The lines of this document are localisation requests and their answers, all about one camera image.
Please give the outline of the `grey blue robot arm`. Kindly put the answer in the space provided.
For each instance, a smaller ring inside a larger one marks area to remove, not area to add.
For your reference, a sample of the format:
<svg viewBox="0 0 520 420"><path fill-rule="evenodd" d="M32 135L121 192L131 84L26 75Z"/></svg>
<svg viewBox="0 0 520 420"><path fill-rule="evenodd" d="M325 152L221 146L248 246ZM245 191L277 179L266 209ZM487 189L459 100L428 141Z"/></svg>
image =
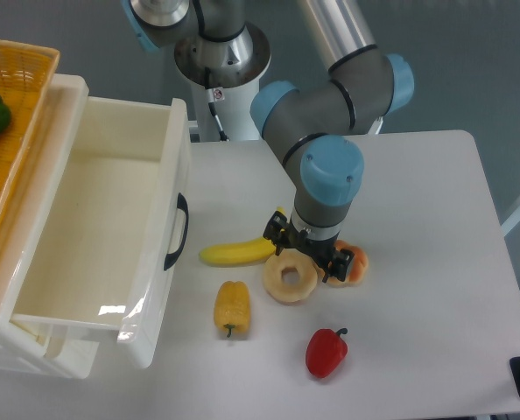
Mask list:
<svg viewBox="0 0 520 420"><path fill-rule="evenodd" d="M123 10L143 49L173 46L200 140L263 139L295 185L291 215L271 216L265 239L311 257L325 278L347 281L356 257L336 241L364 170L349 137L377 132L411 100L405 59L380 52L356 2L302 1L328 74L303 93L287 81L261 84L271 49L241 1L125 1Z"/></svg>

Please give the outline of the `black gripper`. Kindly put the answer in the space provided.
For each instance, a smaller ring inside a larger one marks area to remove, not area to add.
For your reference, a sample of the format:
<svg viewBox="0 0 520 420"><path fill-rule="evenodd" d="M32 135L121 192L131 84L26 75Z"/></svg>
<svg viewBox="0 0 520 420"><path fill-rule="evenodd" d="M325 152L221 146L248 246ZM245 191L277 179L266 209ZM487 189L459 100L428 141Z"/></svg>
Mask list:
<svg viewBox="0 0 520 420"><path fill-rule="evenodd" d="M354 252L334 247L335 236L314 239L306 229L297 230L293 225L288 227L287 218L281 211L275 211L269 218L263 238L274 245L276 256L287 247L312 258L323 271L324 284L331 277L344 283L353 268Z"/></svg>

